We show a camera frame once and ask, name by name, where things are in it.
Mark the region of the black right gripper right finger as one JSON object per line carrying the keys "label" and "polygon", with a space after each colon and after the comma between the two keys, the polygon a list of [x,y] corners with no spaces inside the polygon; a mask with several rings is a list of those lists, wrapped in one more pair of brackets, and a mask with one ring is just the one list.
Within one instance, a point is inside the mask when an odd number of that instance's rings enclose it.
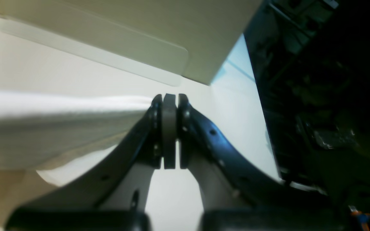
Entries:
{"label": "black right gripper right finger", "polygon": [[348,231],[329,200],[285,187],[244,158],[179,94],[180,167],[200,187],[200,231]]}

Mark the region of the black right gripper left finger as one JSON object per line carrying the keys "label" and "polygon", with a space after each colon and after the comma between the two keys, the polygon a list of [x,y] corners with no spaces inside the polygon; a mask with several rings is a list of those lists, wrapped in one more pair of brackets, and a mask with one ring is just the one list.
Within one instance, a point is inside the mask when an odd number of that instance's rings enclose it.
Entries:
{"label": "black right gripper left finger", "polygon": [[158,94],[145,115],[107,157],[67,185],[19,206],[6,231],[151,231],[145,204],[161,167]]}

